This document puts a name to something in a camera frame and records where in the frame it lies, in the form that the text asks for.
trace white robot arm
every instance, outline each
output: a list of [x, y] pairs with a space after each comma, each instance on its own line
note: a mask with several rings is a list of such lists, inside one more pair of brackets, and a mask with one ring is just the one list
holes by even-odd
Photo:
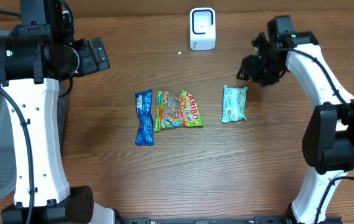
[[[320, 63], [327, 69], [328, 74], [333, 80], [334, 85], [338, 88], [341, 96], [349, 103], [354, 100], [353, 95], [344, 89], [338, 82], [333, 72], [326, 64], [319, 45], [314, 44], [301, 44], [298, 45], [296, 50], [300, 50], [318, 59]], [[295, 52], [289, 52], [286, 60], [287, 69], [297, 78], [302, 89], [311, 103], [312, 109], [317, 105], [322, 105], [325, 102], [330, 102], [334, 105], [341, 104], [340, 100], [335, 96], [334, 91], [331, 89], [323, 71], [311, 59], [300, 55]], [[337, 122], [336, 131], [344, 131], [347, 127], [341, 122]], [[319, 174], [315, 168], [308, 167], [307, 175], [297, 198], [292, 203], [292, 211], [298, 223], [313, 224], [317, 209], [325, 192], [330, 179], [340, 176], [346, 176], [348, 172], [344, 170], [328, 171], [325, 174]], [[318, 222], [326, 219], [326, 209], [333, 197], [340, 181], [336, 182], [329, 190], [327, 198], [320, 211]]]
[[0, 92], [9, 95], [17, 168], [14, 204], [2, 210], [2, 222], [114, 224], [115, 211], [95, 203], [89, 186], [69, 186], [57, 124], [60, 81], [69, 79], [70, 92], [73, 78], [110, 68], [105, 48], [99, 38], [93, 47], [74, 40], [63, 0], [21, 0], [21, 14], [22, 25], [0, 38]]
[[264, 33], [252, 41], [258, 54], [243, 59], [237, 79], [252, 79], [266, 86], [277, 83], [290, 71], [299, 81], [314, 113], [302, 142], [309, 168], [287, 215], [293, 223], [324, 222], [340, 179], [354, 168], [354, 118], [348, 105], [343, 104], [354, 108], [354, 96], [338, 82], [311, 32], [296, 33], [289, 16], [269, 22], [268, 32], [269, 42]]

